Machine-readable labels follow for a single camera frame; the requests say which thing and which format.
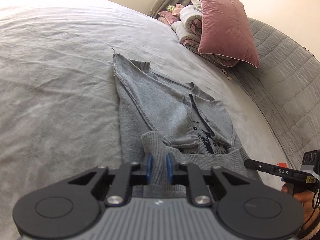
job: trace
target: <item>metal screw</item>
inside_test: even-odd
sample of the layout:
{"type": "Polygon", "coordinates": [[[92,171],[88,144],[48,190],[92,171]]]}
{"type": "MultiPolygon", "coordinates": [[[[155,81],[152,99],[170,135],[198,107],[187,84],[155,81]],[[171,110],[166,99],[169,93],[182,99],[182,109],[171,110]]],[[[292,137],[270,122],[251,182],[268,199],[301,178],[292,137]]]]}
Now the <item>metal screw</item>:
{"type": "Polygon", "coordinates": [[[195,202],[199,205],[205,205],[210,202],[210,198],[208,196],[198,196],[195,198],[195,202]]]}
{"type": "Polygon", "coordinates": [[[107,202],[112,205],[118,205],[123,202],[123,198],[120,196],[110,196],[107,198],[107,202]]]}

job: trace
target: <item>yellow label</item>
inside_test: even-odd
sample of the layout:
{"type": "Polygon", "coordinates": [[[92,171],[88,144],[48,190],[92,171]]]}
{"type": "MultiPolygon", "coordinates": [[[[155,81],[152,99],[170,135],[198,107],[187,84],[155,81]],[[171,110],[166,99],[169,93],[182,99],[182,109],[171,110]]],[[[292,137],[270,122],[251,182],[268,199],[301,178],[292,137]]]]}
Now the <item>yellow label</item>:
{"type": "Polygon", "coordinates": [[[306,183],[315,183],[316,178],[313,176],[307,176],[306,183]]]}

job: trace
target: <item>hand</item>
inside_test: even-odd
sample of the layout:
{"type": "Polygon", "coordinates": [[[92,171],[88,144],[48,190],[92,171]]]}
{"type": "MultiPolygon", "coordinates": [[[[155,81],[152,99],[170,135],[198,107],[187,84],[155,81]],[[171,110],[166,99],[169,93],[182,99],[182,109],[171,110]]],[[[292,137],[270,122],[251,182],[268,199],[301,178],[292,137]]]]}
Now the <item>hand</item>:
{"type": "MultiPolygon", "coordinates": [[[[289,189],[286,185],[283,185],[281,191],[284,193],[288,193],[289,189]]],[[[302,207],[304,212],[303,223],[305,223],[309,219],[309,217],[313,212],[313,207],[312,207],[313,195],[314,193],[311,191],[304,191],[304,192],[296,193],[293,195],[293,197],[296,200],[298,200],[299,202],[302,202],[302,207]]],[[[313,221],[315,221],[319,213],[320,213],[320,210],[317,208],[312,218],[308,221],[308,223],[304,225],[303,227],[304,230],[306,230],[313,223],[313,221]]]]}

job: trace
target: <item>sleeve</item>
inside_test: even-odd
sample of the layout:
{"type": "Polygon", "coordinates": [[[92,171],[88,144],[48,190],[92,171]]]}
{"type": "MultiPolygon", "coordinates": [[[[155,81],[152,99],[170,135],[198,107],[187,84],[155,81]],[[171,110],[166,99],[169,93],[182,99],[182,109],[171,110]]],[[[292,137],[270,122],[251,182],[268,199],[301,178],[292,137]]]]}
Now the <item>sleeve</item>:
{"type": "Polygon", "coordinates": [[[300,230],[297,237],[300,240],[320,240],[320,214],[306,230],[300,230]]]}

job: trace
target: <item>gray quilted headboard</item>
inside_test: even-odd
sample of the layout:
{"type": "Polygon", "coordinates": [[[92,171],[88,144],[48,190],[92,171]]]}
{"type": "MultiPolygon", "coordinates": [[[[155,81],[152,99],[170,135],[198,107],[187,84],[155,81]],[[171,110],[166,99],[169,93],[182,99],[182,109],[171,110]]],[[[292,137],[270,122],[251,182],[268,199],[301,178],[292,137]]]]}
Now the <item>gray quilted headboard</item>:
{"type": "Polygon", "coordinates": [[[304,152],[320,149],[320,62],[275,28],[249,22],[260,68],[239,62],[232,72],[299,169],[304,152]]]}

